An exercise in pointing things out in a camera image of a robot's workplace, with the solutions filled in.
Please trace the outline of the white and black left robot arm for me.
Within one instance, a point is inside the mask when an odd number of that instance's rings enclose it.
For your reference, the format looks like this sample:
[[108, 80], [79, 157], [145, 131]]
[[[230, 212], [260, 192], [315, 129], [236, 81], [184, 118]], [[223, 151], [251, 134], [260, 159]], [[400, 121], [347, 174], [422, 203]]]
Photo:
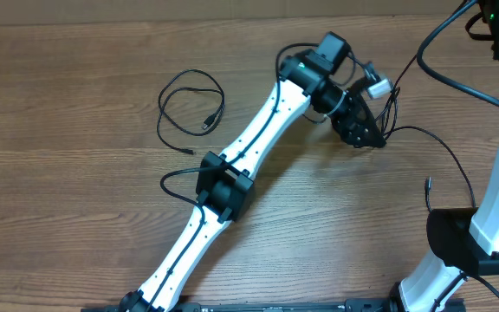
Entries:
[[381, 148], [386, 144], [365, 97], [378, 99], [393, 85], [368, 62], [362, 78], [348, 88], [332, 80], [354, 54], [342, 37], [328, 32], [320, 43], [300, 44], [300, 52], [275, 58], [275, 85], [255, 118], [230, 145], [207, 153], [197, 174], [192, 214], [162, 264], [141, 286], [125, 295], [121, 311], [170, 311], [190, 274], [212, 242], [238, 221], [255, 197], [255, 178], [284, 131], [309, 108], [331, 120], [334, 131], [350, 146]]

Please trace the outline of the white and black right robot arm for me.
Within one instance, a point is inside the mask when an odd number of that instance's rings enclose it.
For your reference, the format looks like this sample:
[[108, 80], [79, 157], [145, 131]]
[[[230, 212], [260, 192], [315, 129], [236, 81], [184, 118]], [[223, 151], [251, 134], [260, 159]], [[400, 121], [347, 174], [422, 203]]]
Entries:
[[[471, 23], [483, 21], [487, 34], [472, 39], [490, 41], [499, 62], [499, 1], [466, 1], [437, 26], [419, 45], [416, 62], [431, 78], [499, 108], [499, 99], [432, 69], [424, 52], [433, 40], [463, 13], [478, 6]], [[486, 276], [499, 275], [499, 146], [483, 199], [470, 208], [434, 209], [426, 222], [429, 249], [416, 269], [396, 283], [390, 301], [398, 311], [462, 311], [451, 296], [469, 279], [485, 283]]]

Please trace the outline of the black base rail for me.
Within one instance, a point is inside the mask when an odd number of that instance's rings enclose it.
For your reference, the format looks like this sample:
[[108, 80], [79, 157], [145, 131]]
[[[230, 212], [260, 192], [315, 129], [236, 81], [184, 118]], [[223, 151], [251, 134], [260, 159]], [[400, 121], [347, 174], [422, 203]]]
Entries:
[[196, 302], [178, 303], [172, 312], [382, 312], [397, 311], [388, 299], [348, 299], [344, 302], [259, 303], [201, 305]]

